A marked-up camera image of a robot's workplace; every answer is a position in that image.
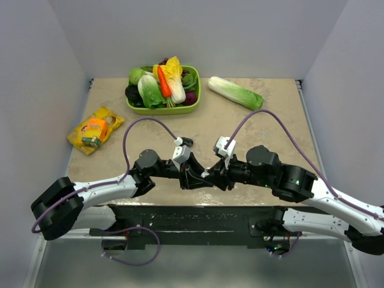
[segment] leafy green vegetable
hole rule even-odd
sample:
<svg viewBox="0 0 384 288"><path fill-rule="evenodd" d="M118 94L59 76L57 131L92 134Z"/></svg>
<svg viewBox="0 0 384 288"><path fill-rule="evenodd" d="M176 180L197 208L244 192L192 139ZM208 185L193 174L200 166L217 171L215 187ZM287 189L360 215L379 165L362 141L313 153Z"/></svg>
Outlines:
<svg viewBox="0 0 384 288"><path fill-rule="evenodd" d="M233 102L244 105L251 110L260 109L264 102L261 95L216 76L209 78L208 87Z"/></svg>
<svg viewBox="0 0 384 288"><path fill-rule="evenodd" d="M196 75L193 75L193 74L186 74L183 78L183 83L182 85L184 87L188 87L188 86L193 86L196 84L197 82L197 77Z"/></svg>
<svg viewBox="0 0 384 288"><path fill-rule="evenodd" d="M164 107L166 100L163 98L154 77L151 75L141 77L137 87L145 107L149 109Z"/></svg>
<svg viewBox="0 0 384 288"><path fill-rule="evenodd" d="M142 67L142 70L144 70L145 72L152 72L152 68L153 66L144 66Z"/></svg>
<svg viewBox="0 0 384 288"><path fill-rule="evenodd" d="M137 85L140 78L143 77L144 75L146 75L145 71L141 68L133 68L131 69L130 71L130 82L133 84L133 85Z"/></svg>

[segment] carrot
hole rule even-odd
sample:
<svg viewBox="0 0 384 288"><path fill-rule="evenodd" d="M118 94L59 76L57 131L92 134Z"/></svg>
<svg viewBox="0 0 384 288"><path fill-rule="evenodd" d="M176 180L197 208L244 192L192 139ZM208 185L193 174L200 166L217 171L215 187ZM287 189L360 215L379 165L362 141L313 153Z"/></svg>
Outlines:
<svg viewBox="0 0 384 288"><path fill-rule="evenodd" d="M169 98L172 96L172 91L169 88L169 85L167 83L166 77L160 67L160 65L157 67L157 76L160 81L160 90L164 98Z"/></svg>

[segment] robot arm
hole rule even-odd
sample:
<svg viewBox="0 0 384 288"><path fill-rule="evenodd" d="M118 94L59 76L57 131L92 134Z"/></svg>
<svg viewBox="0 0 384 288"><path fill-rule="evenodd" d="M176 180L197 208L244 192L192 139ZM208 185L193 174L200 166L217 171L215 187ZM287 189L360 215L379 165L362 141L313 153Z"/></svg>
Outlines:
<svg viewBox="0 0 384 288"><path fill-rule="evenodd" d="M171 160L161 160L153 150L145 150L128 175L95 182L72 183L67 177L58 179L31 206L38 219L51 205L65 195L80 190L55 207L39 223L46 240L56 239L71 229L110 229L116 222L108 206L95 207L115 199L141 196L155 187L151 177L178 179L182 189L192 190L216 186L231 190L235 183L270 188L272 194L288 202L301 202L328 214L302 212L275 207L273 216L256 223L257 229L271 235L287 232L313 232L352 242L366 253L384 253L383 209L358 201L340 191L335 198L315 174L298 166L281 163L276 153L264 146L251 148L246 162L233 153L235 144L223 149L228 137L219 138L214 151L220 160L210 169L202 167L190 148L179 146ZM340 201L347 199L356 207L369 209L372 217Z"/></svg>

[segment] eggplant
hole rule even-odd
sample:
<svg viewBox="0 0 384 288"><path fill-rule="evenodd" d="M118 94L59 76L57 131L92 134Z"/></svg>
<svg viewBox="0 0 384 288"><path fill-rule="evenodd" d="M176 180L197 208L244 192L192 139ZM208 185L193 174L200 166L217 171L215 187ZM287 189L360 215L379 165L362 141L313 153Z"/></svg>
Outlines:
<svg viewBox="0 0 384 288"><path fill-rule="evenodd" d="M125 89L125 96L128 98L131 105L134 107L143 108L144 102L143 98L139 94L139 89L136 85L130 85Z"/></svg>

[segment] green basket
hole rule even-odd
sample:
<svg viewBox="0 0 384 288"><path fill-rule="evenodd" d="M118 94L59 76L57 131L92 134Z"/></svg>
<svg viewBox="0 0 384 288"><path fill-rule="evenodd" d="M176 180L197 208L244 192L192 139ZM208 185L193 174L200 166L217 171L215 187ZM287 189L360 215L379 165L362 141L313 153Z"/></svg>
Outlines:
<svg viewBox="0 0 384 288"><path fill-rule="evenodd" d="M156 109L148 109L148 108L136 108L127 99L127 105L129 108L133 110L133 112L140 114L140 115L177 115L177 114L187 114L191 113L194 109L196 109L198 103L200 102L200 95L201 95L201 83L200 83L200 76L199 72L192 67L192 66L181 66L183 70L188 70L191 74L195 74L197 76L197 83L196 83L196 96L197 101L196 103L192 104L191 106L179 106L179 107L173 107L173 108L156 108ZM142 67L144 69L150 68L150 66L144 66Z"/></svg>

